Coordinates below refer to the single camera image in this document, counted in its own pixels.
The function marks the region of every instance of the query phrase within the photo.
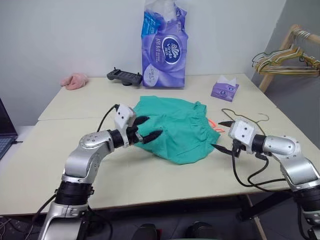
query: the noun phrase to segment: black controller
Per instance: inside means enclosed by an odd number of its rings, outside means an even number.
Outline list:
[[[114,68],[113,71],[109,72],[106,77],[109,80],[119,79],[124,86],[131,86],[132,84],[139,85],[142,81],[142,75],[139,74],[139,72],[137,74],[134,74],[127,71],[121,71],[120,69],[116,68]]]

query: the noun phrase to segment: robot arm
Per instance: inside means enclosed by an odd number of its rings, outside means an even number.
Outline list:
[[[56,190],[56,198],[50,205],[42,226],[39,240],[79,240],[85,237],[83,219],[88,213],[88,198],[94,193],[95,181],[101,161],[116,148],[153,141],[161,130],[148,136],[138,134],[137,125],[144,123],[146,116],[136,118],[135,112],[116,105],[115,130],[93,132],[81,138],[77,148],[69,155]]]
[[[320,175],[312,162],[303,156],[300,143],[286,135],[259,135],[255,126],[244,119],[220,124],[230,127],[228,135],[233,139],[234,152],[214,145],[219,151],[238,157],[240,151],[245,150],[248,154],[255,153],[257,158],[269,156],[280,163],[280,171],[294,200],[302,207],[307,222],[313,226],[308,232],[310,239],[320,240]]]

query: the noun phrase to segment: laptop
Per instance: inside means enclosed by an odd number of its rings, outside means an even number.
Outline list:
[[[0,98],[0,159],[17,139],[18,134]]]

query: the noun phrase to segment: green cloth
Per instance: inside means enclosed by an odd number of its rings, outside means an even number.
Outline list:
[[[147,144],[136,146],[176,164],[195,163],[211,153],[220,136],[206,118],[207,106],[177,98],[141,96],[134,111],[137,117],[150,117],[139,125],[139,134],[162,129],[162,134]]]

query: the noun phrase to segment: purple tissue pack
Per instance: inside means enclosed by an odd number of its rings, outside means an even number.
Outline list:
[[[156,1],[158,4],[163,4],[162,2],[164,0]],[[152,6],[145,8],[141,39],[142,84],[146,87],[182,88],[185,86],[187,12],[176,6],[174,1],[172,1],[171,12],[174,14],[172,18],[165,20],[163,15],[153,11]]]
[[[239,84],[236,84],[235,86],[232,86],[227,83],[216,83],[213,86],[211,96],[218,98],[218,99],[223,99],[228,102],[232,102],[234,99],[234,96],[236,94],[236,91],[238,90]]]

